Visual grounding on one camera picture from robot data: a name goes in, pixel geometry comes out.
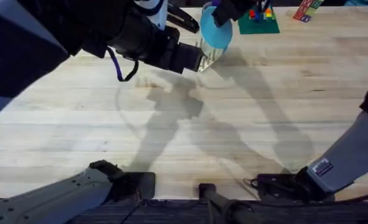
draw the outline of butcher block tabletop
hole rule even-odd
[[[309,23],[292,19],[296,10],[275,8],[280,34],[239,35],[235,23],[228,51],[204,73],[141,63],[120,83],[109,57],[72,57],[0,113],[0,197],[105,159],[156,173],[156,198],[196,198],[211,182],[228,198],[257,199],[243,178],[318,158],[368,90],[368,7],[320,7]],[[200,8],[186,11],[200,20]],[[199,40],[180,31],[182,42]],[[368,174],[337,199],[367,193]]]

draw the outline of colorful block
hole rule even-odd
[[[314,13],[315,13],[316,9],[312,8],[312,7],[309,7],[307,9],[307,11],[304,13],[304,15],[307,15],[307,16],[313,16]]]
[[[303,21],[303,22],[308,22],[311,20],[311,16],[309,15],[303,15],[302,18],[300,19],[300,21]]]
[[[308,7],[304,6],[304,5],[300,5],[300,7],[298,8],[295,16],[293,16],[294,19],[300,20],[302,18],[302,16],[304,15],[304,13],[307,11]]]
[[[310,5],[312,5],[312,3],[314,2],[314,0],[304,0],[301,5],[305,6],[305,7],[309,7]]]
[[[254,17],[256,17],[256,13],[254,12],[253,9],[250,10],[249,12],[250,18],[253,19]]]
[[[303,0],[293,18],[299,21],[308,22],[323,1],[324,0]]]
[[[317,9],[322,4],[322,1],[315,0],[310,7],[313,7],[314,9]]]
[[[266,16],[267,18],[271,18],[271,17],[272,17],[272,13],[271,13],[271,9],[270,9],[270,8],[266,9],[266,11],[265,11],[265,16]]]
[[[296,12],[295,16],[293,16],[294,19],[300,20],[302,18],[302,16],[304,15],[304,13],[301,12]]]

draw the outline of gray robot arm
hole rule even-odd
[[[258,174],[252,187],[260,198],[321,201],[368,173],[368,92],[361,108],[354,124],[319,159],[297,174]]]
[[[111,192],[112,180],[122,175],[119,168],[106,161],[94,162],[73,177],[0,200],[0,223],[65,223],[103,204]]]

